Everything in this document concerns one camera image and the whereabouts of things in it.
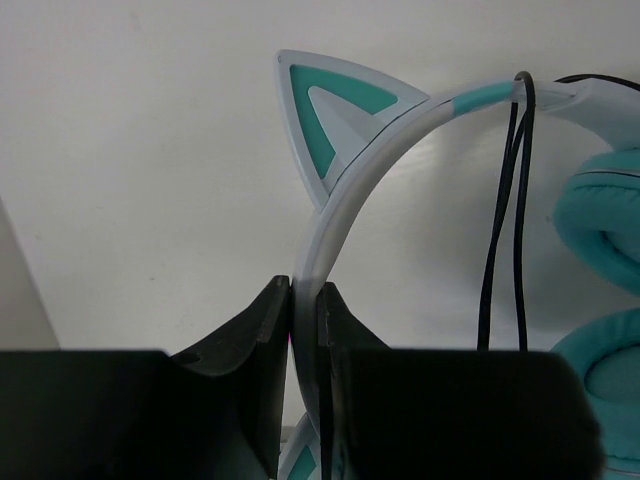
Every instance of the ear cup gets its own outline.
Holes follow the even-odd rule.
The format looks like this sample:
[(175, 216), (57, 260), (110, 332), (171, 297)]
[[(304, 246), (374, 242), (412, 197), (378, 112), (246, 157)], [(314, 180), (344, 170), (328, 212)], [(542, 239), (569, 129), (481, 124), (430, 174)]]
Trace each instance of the ear cup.
[(609, 476), (640, 475), (640, 309), (591, 322), (552, 351), (582, 379), (603, 431)]
[(585, 162), (565, 185), (553, 220), (578, 258), (640, 295), (640, 150)]

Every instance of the headphones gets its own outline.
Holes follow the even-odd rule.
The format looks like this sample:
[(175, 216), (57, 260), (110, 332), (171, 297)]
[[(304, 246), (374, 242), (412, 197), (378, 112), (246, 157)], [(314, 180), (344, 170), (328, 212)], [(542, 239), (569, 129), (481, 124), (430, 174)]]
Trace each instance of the headphones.
[[(316, 297), (364, 202), (430, 132), (500, 102), (529, 104), (533, 84), (507, 79), (432, 97), (366, 67), (298, 51), (277, 54), (276, 75), (289, 143), (315, 207), (293, 274), (292, 343), (308, 418), (283, 452), (278, 477), (295, 479), (310, 478), (294, 475), (302, 455), (316, 464), (319, 456)], [(558, 235), (600, 275), (640, 295), (640, 86), (581, 75), (536, 82), (534, 94), (537, 112), (575, 123), (612, 149), (566, 183), (553, 215)], [(596, 320), (554, 351), (580, 375), (602, 424), (607, 478), (640, 476), (640, 376), (632, 370), (640, 368), (640, 309)]]

